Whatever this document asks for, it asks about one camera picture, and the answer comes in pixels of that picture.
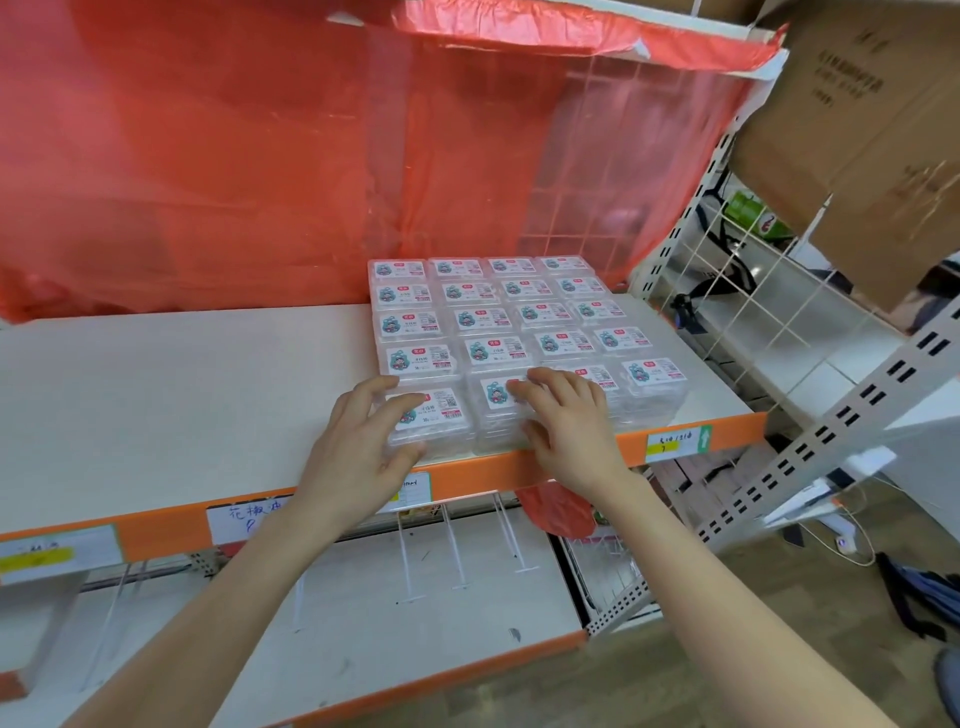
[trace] white shelf board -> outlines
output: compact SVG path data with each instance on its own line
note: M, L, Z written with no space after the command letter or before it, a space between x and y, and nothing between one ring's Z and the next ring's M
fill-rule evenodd
M645 303L690 381L671 425L751 412ZM0 534L292 487L376 374L367 305L37 321L0 333Z
M241 672L214 728L261 728L371 692L577 632L569 591L546 535L512 510L528 566L519 568L495 514L453 522L470 586L458 581L442 523L404 529L417 594L406 587L396 533L335 544L307 571L300 631L287 596ZM115 588L82 594L34 691L0 704L0 725L55 728L206 584L198 573L129 586L104 659L81 691Z
M708 241L704 246L713 248ZM754 362L749 376L776 400L785 397L783 409L799 424L819 419L853 388L853 382L868 376L905 341L903 334L876 316L858 328L867 312L829 285L793 318L819 281L789 259L775 266L778 254L764 245L748 243L738 254L754 272L757 290L752 299L741 312L748 301L745 295L711 294L695 302L698 315L711 334L725 331L721 346L742 366ZM688 258L681 246L672 265L682 265ZM693 268L681 278L665 266L664 282L677 293L688 293L704 279ZM789 323L789 330L777 337L783 328L779 322ZM887 430L896 439L909 434L909 428L956 418L960 381L952 379Z

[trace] shelf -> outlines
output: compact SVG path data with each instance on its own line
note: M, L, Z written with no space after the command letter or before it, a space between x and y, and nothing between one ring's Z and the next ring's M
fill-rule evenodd
M705 255L715 263L712 253L719 251L709 242L704 245L710 250ZM903 334L843 294L820 286L793 260L783 258L775 265L780 254L765 244L751 240L737 254L753 271L756 292L749 300L739 292L710 295L696 303L698 315L710 341L723 332L720 347L741 366L751 367L749 377L774 400L782 400L783 409L798 424L817 421L905 341ZM683 276L675 269L690 258L690 250L682 245L664 268L664 280L655 293L665 295L674 287L688 293L706 279L695 270L707 269L699 257ZM789 325L786 331L783 324ZM897 439L917 427L957 418L960 381L952 379L887 430L891 439Z
M711 449L758 441L753 412L645 303L620 296L690 393L674 421ZM365 305L37 321L0 334L0 539L112 525L127 561L212 546L206 508L292 492L341 392L376 373ZM523 450L421 465L434 501L544 480Z
M453 588L459 573L444 524L404 529L411 580L423 595L415 601L406 600L396 532L332 546L305 575L300 618L294 590L214 728L261 728L308 714L342 719L583 643L547 536L511 511L526 564L537 567L517 572L497 518L453 522L465 589ZM128 583L106 631L116 587L80 594L31 694L0 704L0 725L60 725L206 583L197 572Z

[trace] cardboard box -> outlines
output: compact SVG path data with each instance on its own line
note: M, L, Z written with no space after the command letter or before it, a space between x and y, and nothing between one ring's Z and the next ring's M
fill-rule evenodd
M960 248L960 7L803 0L734 173L890 311Z
M697 5L696 0L627 0L630 5L642 5L659 11L679 12L690 15ZM763 0L702 0L697 16L709 20L723 20L737 25L750 25L756 20Z

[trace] cartoon character sticker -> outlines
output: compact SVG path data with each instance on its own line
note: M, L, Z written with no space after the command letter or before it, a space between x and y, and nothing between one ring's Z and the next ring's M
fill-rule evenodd
M498 381L487 385L487 401L490 404L503 404L510 398L507 389Z
M395 372L403 372L410 366L410 359L403 353L403 349L390 355L390 368Z
M647 374L647 371L637 363L630 365L630 376L632 376L636 381L648 381L650 375Z
M470 358L473 361L484 361L488 356L487 347L481 344L479 341L474 341L470 344Z

